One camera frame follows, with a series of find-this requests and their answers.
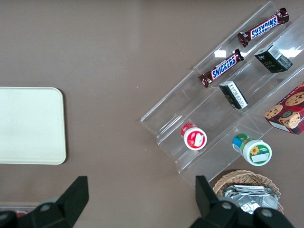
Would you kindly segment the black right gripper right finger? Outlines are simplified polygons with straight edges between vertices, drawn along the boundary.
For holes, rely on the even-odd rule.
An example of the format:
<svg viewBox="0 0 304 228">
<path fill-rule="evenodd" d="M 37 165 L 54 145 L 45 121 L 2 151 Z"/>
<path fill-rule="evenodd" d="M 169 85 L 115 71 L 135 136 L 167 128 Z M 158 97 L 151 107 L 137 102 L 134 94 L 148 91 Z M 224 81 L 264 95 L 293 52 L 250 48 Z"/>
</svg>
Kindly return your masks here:
<svg viewBox="0 0 304 228">
<path fill-rule="evenodd" d="M 192 228 L 236 228 L 238 208 L 226 200 L 219 200 L 205 176 L 196 176 L 195 199 L 201 217 Z"/>
</svg>

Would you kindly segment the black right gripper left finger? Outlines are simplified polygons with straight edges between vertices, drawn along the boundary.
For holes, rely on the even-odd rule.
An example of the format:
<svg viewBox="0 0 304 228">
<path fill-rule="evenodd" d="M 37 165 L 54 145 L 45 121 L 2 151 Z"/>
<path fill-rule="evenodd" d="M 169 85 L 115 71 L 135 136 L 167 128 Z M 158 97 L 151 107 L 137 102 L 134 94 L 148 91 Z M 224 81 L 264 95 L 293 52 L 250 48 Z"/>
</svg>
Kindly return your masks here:
<svg viewBox="0 0 304 228">
<path fill-rule="evenodd" d="M 88 178 L 79 176 L 55 202 L 45 202 L 19 218 L 17 227 L 72 228 L 88 200 Z"/>
</svg>

